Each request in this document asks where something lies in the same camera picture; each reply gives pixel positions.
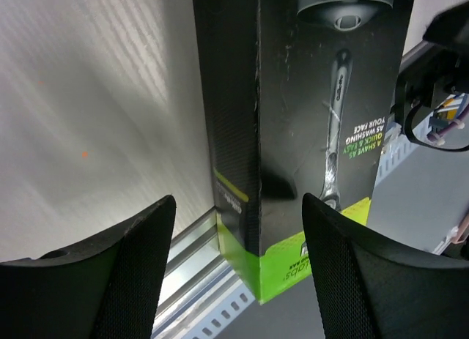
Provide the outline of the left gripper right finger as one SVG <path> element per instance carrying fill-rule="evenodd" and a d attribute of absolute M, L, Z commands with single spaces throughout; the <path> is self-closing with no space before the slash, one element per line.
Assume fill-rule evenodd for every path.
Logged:
<path fill-rule="evenodd" d="M 302 219 L 325 337 L 468 337 L 466 260 L 403 245 L 310 193 Z"/>

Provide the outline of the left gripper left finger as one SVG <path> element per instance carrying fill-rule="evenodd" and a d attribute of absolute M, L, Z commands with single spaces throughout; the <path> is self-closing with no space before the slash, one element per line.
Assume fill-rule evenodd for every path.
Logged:
<path fill-rule="evenodd" d="M 44 256 L 1 264 L 3 338 L 149 338 L 169 256 L 171 195 Z"/>

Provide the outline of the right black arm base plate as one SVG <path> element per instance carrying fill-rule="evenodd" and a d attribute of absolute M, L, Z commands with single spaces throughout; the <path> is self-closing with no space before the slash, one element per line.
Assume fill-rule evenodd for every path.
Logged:
<path fill-rule="evenodd" d="M 392 119 L 412 144 L 468 150 L 468 0 L 415 0 Z"/>

